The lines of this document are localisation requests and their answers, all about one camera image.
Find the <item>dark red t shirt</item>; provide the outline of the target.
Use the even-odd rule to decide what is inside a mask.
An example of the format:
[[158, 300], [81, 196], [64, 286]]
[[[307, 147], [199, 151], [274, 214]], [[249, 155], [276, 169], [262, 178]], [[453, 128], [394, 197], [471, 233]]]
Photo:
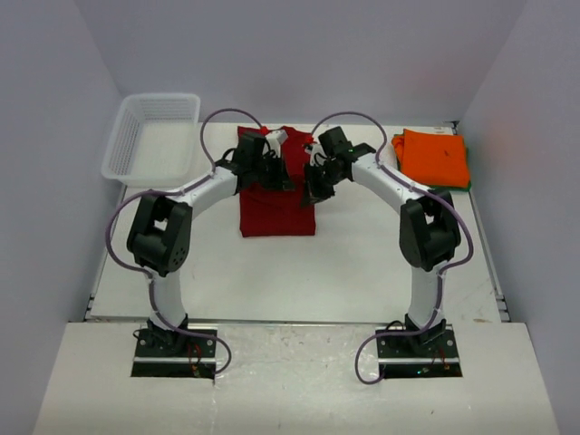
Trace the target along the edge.
[[312, 136], [290, 126], [282, 128], [287, 138], [282, 144], [286, 168], [295, 188], [276, 191], [255, 183], [239, 195], [240, 231], [243, 237], [308, 237], [316, 230], [314, 206], [302, 206], [305, 190], [304, 166], [310, 156], [304, 145]]

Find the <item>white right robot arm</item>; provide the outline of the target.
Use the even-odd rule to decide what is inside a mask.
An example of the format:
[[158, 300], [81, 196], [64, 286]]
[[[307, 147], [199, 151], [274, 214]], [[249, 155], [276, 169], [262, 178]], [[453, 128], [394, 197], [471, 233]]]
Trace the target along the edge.
[[429, 190], [386, 168], [377, 150], [367, 143], [352, 144], [340, 127], [321, 134], [305, 149], [309, 162], [304, 165], [304, 205], [331, 198], [334, 187], [349, 180], [397, 213], [399, 249], [411, 267], [411, 303], [403, 327], [393, 331], [387, 342], [404, 343], [416, 356], [427, 354], [446, 328], [445, 275], [461, 241], [450, 193]]

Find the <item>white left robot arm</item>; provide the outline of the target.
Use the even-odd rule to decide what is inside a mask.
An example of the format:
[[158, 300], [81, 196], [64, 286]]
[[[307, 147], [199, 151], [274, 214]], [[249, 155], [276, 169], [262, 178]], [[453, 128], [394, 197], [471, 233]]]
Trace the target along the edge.
[[148, 193], [140, 199], [127, 248], [146, 273], [151, 314], [138, 331], [140, 350], [147, 356], [177, 356], [188, 343], [204, 337], [186, 332], [189, 318], [182, 303], [179, 270], [189, 255], [193, 220], [219, 201], [254, 183], [272, 189], [291, 188], [282, 145], [288, 134], [242, 133], [235, 148], [224, 152], [215, 172], [198, 179], [191, 190]]

